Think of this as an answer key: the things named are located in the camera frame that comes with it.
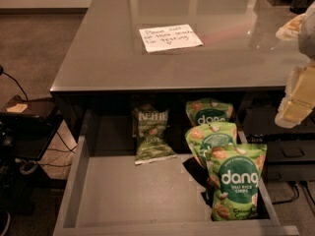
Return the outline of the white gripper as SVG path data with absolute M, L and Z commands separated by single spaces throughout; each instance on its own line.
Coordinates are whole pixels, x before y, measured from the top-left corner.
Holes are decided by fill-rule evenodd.
M 300 27 L 305 14 L 300 14 L 287 22 L 276 32 L 281 40 L 298 39 Z M 311 108 L 315 107 L 315 66 L 295 67 L 286 82 L 286 95 L 293 101 L 300 102 Z

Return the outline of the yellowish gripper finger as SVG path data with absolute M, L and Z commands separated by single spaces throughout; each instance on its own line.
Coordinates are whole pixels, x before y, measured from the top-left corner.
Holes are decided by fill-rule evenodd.
M 312 109 L 309 106 L 284 97 L 278 108 L 275 123 L 279 127 L 291 129 L 300 125 L 311 112 Z

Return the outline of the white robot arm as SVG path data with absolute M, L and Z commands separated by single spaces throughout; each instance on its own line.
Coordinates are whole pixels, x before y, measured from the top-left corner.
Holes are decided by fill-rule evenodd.
M 281 40 L 298 40 L 298 50 L 309 58 L 305 67 L 295 67 L 285 86 L 285 97 L 278 108 L 275 123 L 282 128 L 300 125 L 315 108 L 315 2 L 278 29 Z

